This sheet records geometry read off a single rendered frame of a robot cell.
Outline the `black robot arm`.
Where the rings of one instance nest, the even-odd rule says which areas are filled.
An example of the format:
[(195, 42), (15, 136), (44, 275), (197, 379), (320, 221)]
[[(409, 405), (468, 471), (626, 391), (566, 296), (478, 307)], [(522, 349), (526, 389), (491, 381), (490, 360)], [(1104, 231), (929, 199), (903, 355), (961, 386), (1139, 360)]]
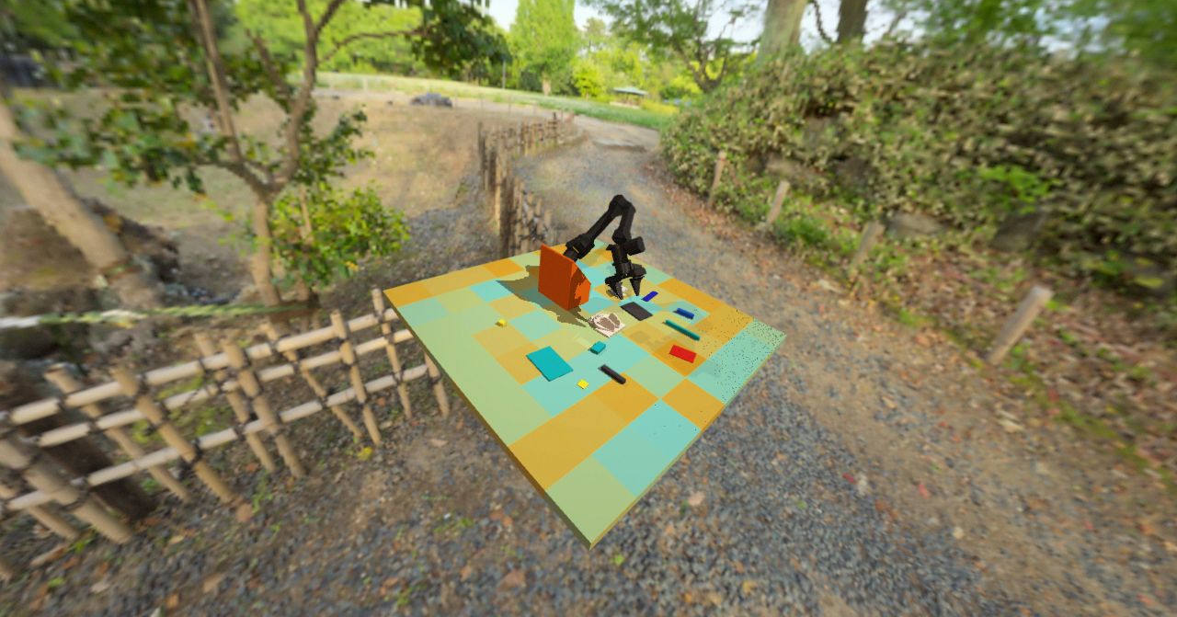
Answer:
[[(591, 230), (584, 234), (577, 235), (576, 239), (570, 240), (565, 244), (567, 250), (564, 252), (565, 257), (577, 261), (583, 259), (591, 248), (594, 247), (596, 237), (600, 235), (601, 231), (607, 227), (607, 224), (612, 223), (616, 215), (621, 215), (621, 224), (614, 231), (612, 240), (616, 243), (609, 244), (606, 251), (612, 251), (612, 259), (621, 259), (621, 257), (629, 257), (645, 252), (645, 244), (641, 235), (631, 235), (631, 226), (634, 223), (636, 207), (632, 203), (629, 203), (623, 195), (616, 195), (610, 203), (609, 208), (600, 219), (593, 224)], [(576, 247), (573, 247), (576, 246)], [(627, 256), (629, 254), (629, 256)]]

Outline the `black long rectangular bar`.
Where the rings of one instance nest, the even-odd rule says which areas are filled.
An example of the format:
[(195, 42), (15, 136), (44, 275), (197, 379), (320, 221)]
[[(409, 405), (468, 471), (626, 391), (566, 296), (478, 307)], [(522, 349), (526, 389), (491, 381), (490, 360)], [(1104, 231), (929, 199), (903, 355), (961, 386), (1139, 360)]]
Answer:
[(625, 378), (623, 378), (623, 376), (621, 376), (621, 374), (617, 373), (617, 372), (616, 372), (616, 371), (614, 371), (613, 369), (611, 369), (611, 367), (607, 367), (606, 365), (604, 365), (604, 366), (601, 366), (601, 370), (603, 370), (604, 372), (606, 372), (607, 374), (612, 374), (612, 378), (614, 378), (616, 380), (618, 380), (619, 383), (621, 383), (621, 385), (623, 385), (624, 383), (626, 383), (626, 379), (625, 379)]

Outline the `teal flat plate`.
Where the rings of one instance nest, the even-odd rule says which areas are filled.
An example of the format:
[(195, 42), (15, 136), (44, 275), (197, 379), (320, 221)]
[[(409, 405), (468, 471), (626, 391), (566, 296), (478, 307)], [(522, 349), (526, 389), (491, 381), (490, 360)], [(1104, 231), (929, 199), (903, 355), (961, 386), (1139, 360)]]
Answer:
[(548, 382), (560, 377), (560, 374), (572, 372), (573, 370), (565, 364), (559, 356), (556, 356), (553, 349), (536, 350), (536, 352), (526, 356), (527, 359), (530, 359), (530, 361), (532, 361), (532, 364), (541, 371), (541, 374), (545, 374), (545, 378)]

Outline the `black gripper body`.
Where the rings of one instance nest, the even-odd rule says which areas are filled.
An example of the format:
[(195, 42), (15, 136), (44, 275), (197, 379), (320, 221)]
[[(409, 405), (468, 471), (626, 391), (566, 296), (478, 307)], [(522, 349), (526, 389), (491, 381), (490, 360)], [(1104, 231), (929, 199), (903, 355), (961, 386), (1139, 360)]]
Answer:
[(640, 276), (645, 276), (646, 274), (646, 270), (645, 268), (630, 268), (630, 264), (629, 264), (630, 260), (631, 259), (629, 259), (629, 257), (621, 257), (621, 259), (613, 260), (612, 265), (616, 266), (616, 274), (614, 276), (610, 276), (610, 277), (607, 277), (605, 279), (606, 285), (607, 285), (607, 283), (610, 285), (610, 283), (618, 283), (618, 281), (621, 281), (623, 279), (626, 279), (626, 278), (630, 278), (630, 277), (634, 277), (636, 278), (636, 277), (640, 277)]

